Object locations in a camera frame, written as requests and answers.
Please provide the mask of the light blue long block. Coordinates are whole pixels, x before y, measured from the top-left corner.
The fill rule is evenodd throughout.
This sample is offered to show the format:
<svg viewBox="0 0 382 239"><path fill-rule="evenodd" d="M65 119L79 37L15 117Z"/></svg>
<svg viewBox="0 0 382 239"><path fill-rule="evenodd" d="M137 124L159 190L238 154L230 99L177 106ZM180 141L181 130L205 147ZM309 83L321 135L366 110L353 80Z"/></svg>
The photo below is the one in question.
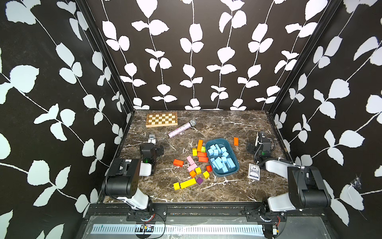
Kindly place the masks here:
<svg viewBox="0 0 382 239"><path fill-rule="evenodd" d="M227 165L229 168L235 168L235 163L233 162L233 160L231 158L227 158Z"/></svg>

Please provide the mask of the light blue thin block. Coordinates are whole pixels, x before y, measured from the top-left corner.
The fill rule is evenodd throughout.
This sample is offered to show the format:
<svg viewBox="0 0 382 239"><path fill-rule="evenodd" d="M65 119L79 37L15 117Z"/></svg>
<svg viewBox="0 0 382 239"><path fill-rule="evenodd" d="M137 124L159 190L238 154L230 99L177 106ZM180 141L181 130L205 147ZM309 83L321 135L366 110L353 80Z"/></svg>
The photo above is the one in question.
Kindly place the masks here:
<svg viewBox="0 0 382 239"><path fill-rule="evenodd" d="M211 160L214 160L215 161L215 163L216 163L216 165L217 165L217 170L220 170L220 169L222 169L223 168L223 164L221 163L221 161L219 161L219 160L216 160L216 159L214 159L214 158L212 158Z"/></svg>

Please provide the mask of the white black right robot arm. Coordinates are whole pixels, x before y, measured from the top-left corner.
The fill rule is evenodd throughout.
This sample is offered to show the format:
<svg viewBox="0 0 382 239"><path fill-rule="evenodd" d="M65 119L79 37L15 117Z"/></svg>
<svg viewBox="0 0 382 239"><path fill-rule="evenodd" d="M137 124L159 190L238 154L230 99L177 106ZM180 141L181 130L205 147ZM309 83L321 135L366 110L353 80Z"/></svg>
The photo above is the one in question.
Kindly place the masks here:
<svg viewBox="0 0 382 239"><path fill-rule="evenodd" d="M330 195L316 167L300 166L281 158L271 158L272 143L269 140L248 142L246 149L254 156L254 163L249 164L250 179L259 180L261 169L264 169L287 179L288 183L288 192L263 201L261 213L330 207Z"/></svg>

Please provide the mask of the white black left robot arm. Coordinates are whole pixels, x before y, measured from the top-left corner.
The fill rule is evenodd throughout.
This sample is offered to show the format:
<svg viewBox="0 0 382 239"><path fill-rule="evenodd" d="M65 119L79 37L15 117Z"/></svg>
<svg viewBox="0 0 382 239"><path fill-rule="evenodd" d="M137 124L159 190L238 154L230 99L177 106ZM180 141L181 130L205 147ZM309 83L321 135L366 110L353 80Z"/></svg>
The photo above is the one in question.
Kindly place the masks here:
<svg viewBox="0 0 382 239"><path fill-rule="evenodd" d="M140 158L115 158L102 183L105 196L123 201L133 210L153 212L152 200L138 188L141 176L151 176L156 170L157 158L164 147L146 142L140 146Z"/></svg>

